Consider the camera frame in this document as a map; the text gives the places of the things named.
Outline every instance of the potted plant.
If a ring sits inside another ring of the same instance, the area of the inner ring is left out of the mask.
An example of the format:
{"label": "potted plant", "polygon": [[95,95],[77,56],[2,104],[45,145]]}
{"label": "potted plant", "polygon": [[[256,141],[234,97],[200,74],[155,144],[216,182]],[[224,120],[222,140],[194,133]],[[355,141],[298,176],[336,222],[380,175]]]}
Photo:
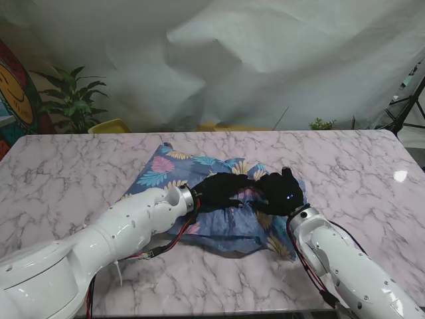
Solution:
{"label": "potted plant", "polygon": [[76,68],[71,73],[67,73],[59,68],[54,68],[60,75],[59,78],[40,72],[34,72],[47,79],[57,89],[39,91],[40,94],[46,94],[61,100],[61,102],[46,101],[42,103],[40,111],[49,114],[60,114],[66,119],[54,123],[59,128],[67,128],[65,134],[83,134],[87,130],[100,122],[93,118],[93,115],[107,112],[100,108],[93,107],[92,95],[97,93],[108,97],[105,93],[94,89],[97,86],[106,86],[105,83],[94,81],[87,86],[77,89],[78,81],[82,78],[98,78],[99,76],[80,76],[76,77],[84,67]]}
{"label": "potted plant", "polygon": [[316,118],[314,122],[308,124],[312,130],[333,130],[337,121],[323,122],[321,118]]}

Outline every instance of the white fabric backdrop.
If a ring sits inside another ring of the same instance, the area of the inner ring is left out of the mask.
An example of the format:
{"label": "white fabric backdrop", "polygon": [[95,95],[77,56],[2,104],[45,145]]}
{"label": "white fabric backdrop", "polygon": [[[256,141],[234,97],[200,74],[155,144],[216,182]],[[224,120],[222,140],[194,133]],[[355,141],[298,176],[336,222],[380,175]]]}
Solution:
{"label": "white fabric backdrop", "polygon": [[207,120],[373,123],[425,54],[424,0],[0,0],[29,70],[106,76],[105,119],[134,132]]}

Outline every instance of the blue floral fabric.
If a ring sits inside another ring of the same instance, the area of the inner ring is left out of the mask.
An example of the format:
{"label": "blue floral fabric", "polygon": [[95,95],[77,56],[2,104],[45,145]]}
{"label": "blue floral fabric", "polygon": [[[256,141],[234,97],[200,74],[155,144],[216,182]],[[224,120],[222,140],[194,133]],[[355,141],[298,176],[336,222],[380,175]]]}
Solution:
{"label": "blue floral fabric", "polygon": [[[255,180],[268,173],[262,164],[248,169],[243,158],[220,161],[191,156],[175,151],[170,144],[163,144],[158,147],[124,196],[141,193],[150,187],[167,190],[185,183],[193,187],[204,178],[219,172],[246,174]],[[299,181],[299,184],[305,191],[304,182]],[[270,249],[294,260],[294,248],[286,233],[286,217],[268,216],[254,211],[248,202],[261,198],[251,189],[241,190],[234,198],[241,200],[243,207],[199,213],[182,240],[222,252],[238,251],[248,254],[258,249]],[[186,217],[180,217],[168,233],[176,235],[186,220]]]}

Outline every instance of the black glove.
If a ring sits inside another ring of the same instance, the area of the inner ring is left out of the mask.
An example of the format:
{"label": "black glove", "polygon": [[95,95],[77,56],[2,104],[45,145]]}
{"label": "black glove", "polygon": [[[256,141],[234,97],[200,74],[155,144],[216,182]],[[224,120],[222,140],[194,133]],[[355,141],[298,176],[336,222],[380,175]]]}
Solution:
{"label": "black glove", "polygon": [[281,175],[264,175],[255,183],[254,188],[262,192],[268,204],[252,201],[250,205],[265,214],[288,216],[303,205],[303,191],[288,167],[282,168]]}
{"label": "black glove", "polygon": [[194,186],[191,191],[195,205],[197,205],[197,199],[201,202],[198,212],[206,213],[216,209],[242,205],[241,201],[229,199],[229,197],[238,193],[239,189],[252,187],[254,184],[255,181],[248,179],[247,175],[217,173],[204,179],[198,185]]}

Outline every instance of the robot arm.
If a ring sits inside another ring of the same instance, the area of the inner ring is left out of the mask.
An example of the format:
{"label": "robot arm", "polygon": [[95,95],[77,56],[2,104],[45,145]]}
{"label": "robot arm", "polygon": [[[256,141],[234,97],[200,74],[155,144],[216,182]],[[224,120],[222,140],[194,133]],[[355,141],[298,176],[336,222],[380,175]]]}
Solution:
{"label": "robot arm", "polygon": [[110,206],[75,235],[0,260],[0,318],[73,318],[93,276],[139,252],[194,208],[186,186],[151,188]]}
{"label": "robot arm", "polygon": [[392,277],[316,209],[307,208],[290,219],[290,231],[312,271],[317,276],[330,274],[336,291],[358,318],[425,319]]}

